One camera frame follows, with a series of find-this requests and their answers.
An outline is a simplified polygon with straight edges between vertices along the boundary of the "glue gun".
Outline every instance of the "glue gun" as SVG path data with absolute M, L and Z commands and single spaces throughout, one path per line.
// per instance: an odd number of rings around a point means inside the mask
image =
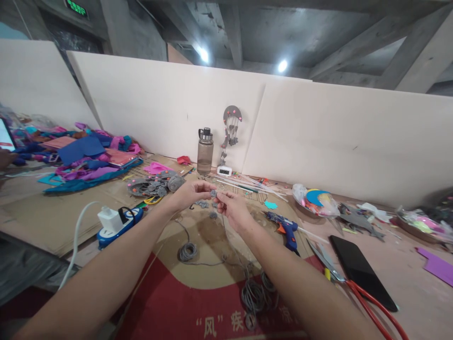
M 294 238 L 294 232 L 297 230 L 298 225 L 296 222 L 291 222 L 290 220 L 286 219 L 285 217 L 281 215 L 277 215 L 274 212 L 266 212 L 263 211 L 263 213 L 266 215 L 266 217 L 277 223 L 280 227 L 277 229 L 277 231 L 280 231 L 282 234 L 286 235 L 286 248 L 291 250 L 292 252 L 295 252 L 297 256 L 301 257 L 299 255 L 299 252 L 297 251 L 297 243 L 296 239 Z

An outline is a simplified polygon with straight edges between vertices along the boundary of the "white foam board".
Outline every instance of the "white foam board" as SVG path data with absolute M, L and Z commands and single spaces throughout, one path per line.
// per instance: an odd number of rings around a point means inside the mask
M 242 113 L 237 138 L 228 146 L 226 164 L 242 171 L 265 84 L 302 81 L 169 62 L 69 52 L 88 102 L 103 127 L 131 135 L 147 151 L 197 161 L 198 129 L 214 135 L 213 166 L 225 140 L 223 113 L 235 105 Z
M 0 102 L 67 129 L 100 127 L 53 42 L 0 39 Z
M 453 98 L 320 83 L 266 87 L 243 172 L 414 206 L 453 185 Z

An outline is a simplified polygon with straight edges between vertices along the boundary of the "right hand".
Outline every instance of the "right hand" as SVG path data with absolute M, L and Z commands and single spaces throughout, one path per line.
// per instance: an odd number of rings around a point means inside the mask
M 217 211 L 228 218 L 228 222 L 236 232 L 254 222 L 247 210 L 245 198 L 231 191 L 222 191 L 217 192 L 214 202 L 218 203 Z

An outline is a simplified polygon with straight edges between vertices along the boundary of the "green exit sign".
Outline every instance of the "green exit sign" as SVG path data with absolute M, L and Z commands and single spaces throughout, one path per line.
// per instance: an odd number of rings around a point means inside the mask
M 77 5 L 75 2 L 71 0 L 65 0 L 65 3 L 66 7 L 88 19 L 88 12 L 82 6 Z

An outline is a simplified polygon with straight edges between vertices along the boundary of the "smartphone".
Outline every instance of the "smartphone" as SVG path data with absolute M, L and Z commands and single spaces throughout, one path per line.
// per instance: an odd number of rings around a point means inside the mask
M 387 293 L 384 285 L 379 281 L 376 273 L 374 273 L 373 268 L 371 268 L 367 259 L 363 256 L 359 247 L 352 242 L 334 235 L 329 236 L 329 239 L 340 260 L 346 277 L 362 287 L 387 310 L 397 312 L 398 307 Z

